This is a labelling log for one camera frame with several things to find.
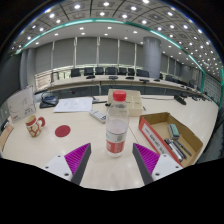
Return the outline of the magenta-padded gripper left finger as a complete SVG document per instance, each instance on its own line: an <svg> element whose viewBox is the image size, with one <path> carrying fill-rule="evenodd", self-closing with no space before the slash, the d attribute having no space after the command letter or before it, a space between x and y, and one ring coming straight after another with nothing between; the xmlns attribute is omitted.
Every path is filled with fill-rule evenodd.
<svg viewBox="0 0 224 224"><path fill-rule="evenodd" d="M72 150L66 155L57 155L51 159L43 170L79 185L91 155L91 144Z"/></svg>

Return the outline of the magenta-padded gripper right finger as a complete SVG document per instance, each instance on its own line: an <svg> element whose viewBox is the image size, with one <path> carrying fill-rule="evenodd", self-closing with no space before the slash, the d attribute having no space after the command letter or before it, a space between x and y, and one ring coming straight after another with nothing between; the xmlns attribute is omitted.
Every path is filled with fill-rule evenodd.
<svg viewBox="0 0 224 224"><path fill-rule="evenodd" d="M145 185L182 169L169 155L159 155L137 143L133 144L132 153Z"/></svg>

